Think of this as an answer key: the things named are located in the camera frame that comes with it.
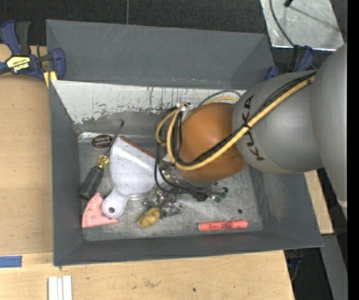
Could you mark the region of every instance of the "bin floor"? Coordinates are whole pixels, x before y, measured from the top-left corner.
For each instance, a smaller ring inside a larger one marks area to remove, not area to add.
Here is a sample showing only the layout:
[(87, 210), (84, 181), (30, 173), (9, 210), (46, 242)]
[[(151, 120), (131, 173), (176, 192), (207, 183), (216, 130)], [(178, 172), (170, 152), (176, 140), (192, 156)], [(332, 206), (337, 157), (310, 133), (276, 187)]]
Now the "bin floor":
[[(155, 153), (155, 142), (151, 137), (130, 137), (130, 140), (139, 146)], [(81, 182), (83, 182), (89, 170), (96, 164), (98, 157), (107, 149), (96, 149), (91, 145), (91, 139), (79, 140), (79, 162), (81, 170)], [(161, 236), (190, 236), (195, 234), (223, 234), (234, 231), (200, 232), (198, 223), (210, 221), (230, 221), (246, 219), (249, 226), (242, 231), (261, 231), (263, 221), (259, 214), (256, 193), (253, 188), (249, 166), (242, 172), (219, 181), (217, 188), (227, 187), (228, 195), (221, 202), (212, 199), (199, 202), (190, 194), (179, 194), (177, 199), (185, 204), (185, 210), (181, 214), (159, 219), (154, 226), (141, 228), (136, 220), (146, 208), (143, 201), (147, 195), (130, 199), (127, 202), (125, 212), (118, 218), (119, 223), (83, 229), (85, 240), (100, 241), (112, 239), (151, 238)], [(114, 188), (111, 180), (109, 166), (105, 168), (104, 177), (99, 186), (99, 193), (105, 198)]]

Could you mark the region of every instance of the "black wire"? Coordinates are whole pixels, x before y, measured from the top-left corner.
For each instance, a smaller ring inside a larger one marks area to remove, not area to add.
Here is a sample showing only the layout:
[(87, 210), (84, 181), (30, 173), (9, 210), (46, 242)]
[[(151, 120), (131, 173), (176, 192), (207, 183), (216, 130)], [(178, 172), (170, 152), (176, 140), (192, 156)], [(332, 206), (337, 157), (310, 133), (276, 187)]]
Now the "black wire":
[(273, 0), (269, 0), (270, 3), (270, 11), (271, 14), (273, 15), (274, 21), (278, 26), (278, 29), (280, 29), (280, 31), (282, 32), (282, 34), (284, 35), (285, 39), (288, 40), (288, 42), (291, 44), (292, 47), (295, 46), (295, 44), (292, 42), (292, 40), (290, 39), (290, 37), (288, 37), (288, 35), (286, 34), (285, 30), (282, 28), (280, 22), (277, 19), (277, 16), (275, 15), (274, 9), (273, 9)]
[[(173, 107), (169, 110), (167, 110), (162, 118), (162, 120), (173, 110), (176, 109), (176, 107)], [(208, 188), (199, 188), (199, 187), (195, 187), (196, 189), (191, 189), (188, 187), (183, 187), (180, 186), (176, 183), (172, 183), (169, 182), (166, 177), (164, 176), (163, 172), (161, 171), (161, 169), (158, 167), (158, 162), (160, 161), (160, 146), (161, 144), (157, 142), (157, 148), (156, 148), (156, 159), (154, 161), (154, 181), (157, 185), (157, 187), (162, 190), (164, 193), (168, 193), (168, 194), (224, 194), (226, 192), (226, 188), (223, 188), (223, 192), (217, 192), (217, 191), (213, 191), (210, 189), (210, 187)], [(157, 170), (159, 170), (160, 176), (161, 178), (164, 180), (165, 183), (167, 183), (168, 185), (170, 185), (171, 187), (175, 188), (175, 191), (171, 191), (168, 189), (163, 188), (160, 183), (158, 182), (157, 179)]]
[[(269, 106), (279, 96), (281, 96), (282, 94), (289, 91), (291, 88), (296, 86), (298, 83), (301, 83), (302, 81), (314, 76), (315, 74), (316, 74), (316, 72), (312, 72), (312, 73), (307, 74), (306, 76), (296, 78), (296, 79), (286, 83), (284, 86), (277, 89), (276, 91), (274, 91), (270, 96), (268, 96), (268, 98), (263, 102), (263, 104), (259, 107), (259, 109), (249, 118), (248, 121), (255, 118), (259, 113), (261, 113), (267, 106)], [(215, 152), (217, 152), (219, 149), (221, 149), (223, 146), (225, 146), (227, 143), (229, 143), (242, 128), (243, 128), (243, 126), (239, 127), (236, 131), (231, 133), (224, 140), (220, 141), (218, 144), (216, 144), (215, 146), (213, 146), (212, 148), (210, 148), (209, 150), (205, 151), (200, 156), (198, 156), (194, 161), (185, 162), (181, 158), (178, 158), (178, 162), (184, 166), (194, 166), (194, 165), (208, 159)]]

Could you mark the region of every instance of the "screwdriver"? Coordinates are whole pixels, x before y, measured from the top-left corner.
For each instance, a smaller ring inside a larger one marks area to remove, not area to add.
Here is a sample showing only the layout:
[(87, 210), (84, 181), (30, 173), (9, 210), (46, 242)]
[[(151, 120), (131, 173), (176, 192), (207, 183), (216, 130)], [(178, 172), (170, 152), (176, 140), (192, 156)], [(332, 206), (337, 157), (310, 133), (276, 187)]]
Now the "screwdriver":
[(121, 121), (121, 125), (118, 128), (116, 134), (114, 135), (113, 139), (111, 140), (111, 144), (109, 145), (109, 149), (105, 154), (102, 156), (99, 156), (98, 162), (95, 166), (92, 167), (92, 169), (89, 171), (88, 175), (86, 176), (86, 179), (82, 186), (79, 189), (79, 196), (85, 200), (90, 200), (93, 195), (98, 190), (98, 187), (100, 185), (100, 182), (102, 181), (102, 178), (104, 176), (104, 167), (109, 163), (109, 153), (111, 150), (111, 146), (114, 143), (114, 140), (116, 139), (117, 135), (119, 134), (121, 128), (124, 126), (124, 121)]

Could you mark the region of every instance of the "yellow tag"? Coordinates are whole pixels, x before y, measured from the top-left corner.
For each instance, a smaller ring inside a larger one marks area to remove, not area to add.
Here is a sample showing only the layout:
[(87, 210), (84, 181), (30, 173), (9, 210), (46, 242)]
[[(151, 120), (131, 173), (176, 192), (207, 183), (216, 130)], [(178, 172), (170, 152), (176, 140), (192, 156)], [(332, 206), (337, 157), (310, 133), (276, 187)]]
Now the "yellow tag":
[(14, 56), (6, 61), (7, 67), (12, 68), (14, 72), (29, 68), (31, 59), (29, 57)]

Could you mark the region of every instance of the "red pen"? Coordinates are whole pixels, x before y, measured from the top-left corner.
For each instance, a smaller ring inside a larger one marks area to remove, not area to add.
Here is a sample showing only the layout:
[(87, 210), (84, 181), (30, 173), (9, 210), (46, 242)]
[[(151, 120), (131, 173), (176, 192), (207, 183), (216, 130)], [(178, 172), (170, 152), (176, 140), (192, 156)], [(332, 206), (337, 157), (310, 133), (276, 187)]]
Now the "red pen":
[(199, 231), (246, 229), (248, 226), (247, 220), (201, 222), (198, 224)]

